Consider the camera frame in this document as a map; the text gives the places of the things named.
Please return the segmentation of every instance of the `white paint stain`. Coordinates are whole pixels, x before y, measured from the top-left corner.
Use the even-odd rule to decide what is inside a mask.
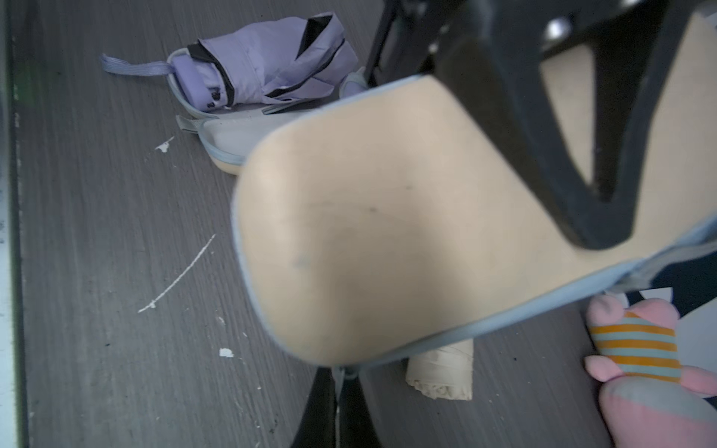
[[[149,305],[145,306],[144,308],[142,308],[141,310],[139,310],[137,313],[142,313],[143,311],[147,311],[149,308],[157,308],[157,306],[155,305],[155,303],[157,303],[157,301],[158,301],[159,299],[161,299],[162,297],[164,297],[164,295],[165,295],[167,292],[169,292],[169,290],[172,289],[172,288],[174,287],[174,285],[176,285],[177,283],[179,283],[179,280],[181,280],[181,278],[184,277],[184,275],[185,275],[187,272],[189,272],[189,270],[194,266],[194,264],[197,262],[197,260],[199,260],[199,258],[201,257],[201,255],[202,255],[202,254],[204,253],[204,251],[207,249],[207,247],[209,247],[209,245],[212,243],[212,240],[214,239],[214,237],[215,237],[216,235],[217,235],[217,234],[213,234],[213,235],[212,235],[212,238],[209,238],[209,241],[206,242],[206,244],[204,245],[204,247],[201,248],[201,250],[200,250],[199,253],[196,255],[196,257],[191,261],[191,263],[189,263],[189,266],[186,267],[186,269],[179,275],[179,277],[177,277],[177,278],[171,283],[171,285],[169,285],[164,291],[162,291],[162,293],[161,293],[160,295],[158,295],[157,297],[155,297],[154,300],[152,300],[151,302],[149,302]]]
[[[157,146],[154,149],[159,149],[163,153],[166,153],[167,150],[169,149],[169,142],[171,142],[172,140],[174,140],[174,135],[169,140],[167,140],[166,142],[162,143],[160,146]]]

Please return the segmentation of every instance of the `black strap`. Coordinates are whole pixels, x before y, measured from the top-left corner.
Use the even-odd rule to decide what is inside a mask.
[[[314,43],[319,34],[326,29],[328,23],[331,22],[331,17],[333,16],[311,17],[306,21],[306,28],[304,28],[304,35],[301,37],[301,45],[299,45],[299,52],[296,54],[296,59],[299,59],[299,56],[301,56],[301,54]]]

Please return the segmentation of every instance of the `wood grain floor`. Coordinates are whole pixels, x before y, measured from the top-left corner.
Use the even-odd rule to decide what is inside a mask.
[[[232,250],[234,178],[163,79],[102,73],[197,37],[335,11],[368,55],[380,0],[12,3],[31,447],[287,447],[313,368],[281,352]],[[169,151],[154,148],[174,137]],[[156,308],[138,314],[216,235]],[[431,401],[400,363],[364,374],[389,447],[608,447],[572,305],[479,339],[474,400]],[[234,358],[220,358],[230,348]]]

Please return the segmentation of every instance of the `orange and blue stripes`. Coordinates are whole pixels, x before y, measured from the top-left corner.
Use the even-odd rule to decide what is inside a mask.
[[[680,382],[682,366],[677,357],[674,330],[630,311],[614,325],[589,330],[600,354],[612,359],[625,375]]]

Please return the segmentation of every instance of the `stuffed animal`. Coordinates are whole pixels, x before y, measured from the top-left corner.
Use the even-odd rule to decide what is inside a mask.
[[[717,447],[717,410],[697,395],[717,395],[717,375],[680,365],[679,317],[658,298],[627,309],[610,295],[590,301],[587,322],[600,355],[586,357],[585,369],[605,383],[600,409],[617,448]]]

